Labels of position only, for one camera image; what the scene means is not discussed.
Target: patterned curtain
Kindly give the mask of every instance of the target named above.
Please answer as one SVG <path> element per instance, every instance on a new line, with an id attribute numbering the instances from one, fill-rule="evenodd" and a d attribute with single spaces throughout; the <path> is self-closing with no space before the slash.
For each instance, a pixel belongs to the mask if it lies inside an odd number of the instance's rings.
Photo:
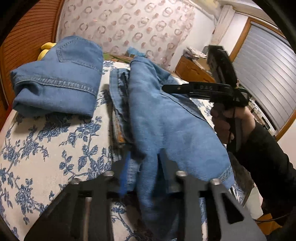
<path id="1" fill-rule="evenodd" d="M 178 0 L 66 0 L 58 40 L 79 35 L 116 55 L 134 47 L 168 68 L 193 20 L 194 7 Z"/>

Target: human hand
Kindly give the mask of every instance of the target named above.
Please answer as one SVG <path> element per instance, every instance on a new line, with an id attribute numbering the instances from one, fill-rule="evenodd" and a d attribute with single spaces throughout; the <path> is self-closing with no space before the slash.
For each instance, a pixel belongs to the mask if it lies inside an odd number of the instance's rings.
<path id="1" fill-rule="evenodd" d="M 226 121 L 226 118 L 232 118 L 233 111 L 234 108 L 225 110 L 224 105 L 220 103 L 215 103 L 211 109 L 212 121 L 215 125 L 214 130 L 224 144 L 228 144 L 230 133 L 230 124 Z M 255 119 L 247 107 L 236 107 L 235 117 L 242 120 L 242 143 L 245 143 L 255 128 Z M 234 135 L 231 133 L 230 142 L 233 139 Z"/>

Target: bolt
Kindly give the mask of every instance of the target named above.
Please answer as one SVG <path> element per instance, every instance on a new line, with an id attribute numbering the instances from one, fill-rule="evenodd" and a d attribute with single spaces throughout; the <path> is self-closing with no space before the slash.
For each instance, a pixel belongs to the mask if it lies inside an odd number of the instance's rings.
<path id="1" fill-rule="evenodd" d="M 210 181 L 213 185 L 219 185 L 221 184 L 220 180 L 218 178 L 214 178 Z"/>
<path id="2" fill-rule="evenodd" d="M 105 177 L 113 177 L 114 176 L 114 172 L 113 171 L 105 171 L 103 175 Z"/>
<path id="3" fill-rule="evenodd" d="M 187 176 L 187 173 L 185 171 L 177 171 L 176 172 L 176 175 L 178 177 L 186 177 Z"/>
<path id="4" fill-rule="evenodd" d="M 79 178 L 73 178 L 70 181 L 70 184 L 72 184 L 72 185 L 78 185 L 80 182 L 81 182 L 81 180 Z"/>

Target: bed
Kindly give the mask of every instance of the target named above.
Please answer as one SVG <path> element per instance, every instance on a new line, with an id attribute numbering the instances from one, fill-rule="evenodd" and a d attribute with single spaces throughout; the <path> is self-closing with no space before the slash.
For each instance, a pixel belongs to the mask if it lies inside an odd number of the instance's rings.
<path id="1" fill-rule="evenodd" d="M 5 122 L 0 133 L 0 214 L 20 241 L 72 178 L 95 178 L 113 162 L 109 74 L 115 68 L 129 68 L 129 64 L 121 63 L 127 61 L 121 57 L 105 55 L 106 58 L 113 61 L 104 61 L 91 120 L 61 113 L 23 118 L 12 111 Z M 194 102 L 213 126 L 212 104 Z M 237 183 L 233 191 L 242 203 L 244 192 Z M 135 200 L 114 200 L 110 211 L 115 240 L 152 240 Z M 205 240 L 206 222 L 202 228 Z"/>

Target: wooden headboard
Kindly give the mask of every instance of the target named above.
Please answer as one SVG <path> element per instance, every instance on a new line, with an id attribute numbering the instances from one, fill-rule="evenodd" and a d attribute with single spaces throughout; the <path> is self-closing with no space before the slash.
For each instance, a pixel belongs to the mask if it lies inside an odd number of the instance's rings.
<path id="1" fill-rule="evenodd" d="M 54 42 L 64 0 L 40 0 L 14 26 L 0 47 L 0 129 L 6 111 L 15 98 L 9 73 L 32 61 L 40 54 L 40 47 Z"/>

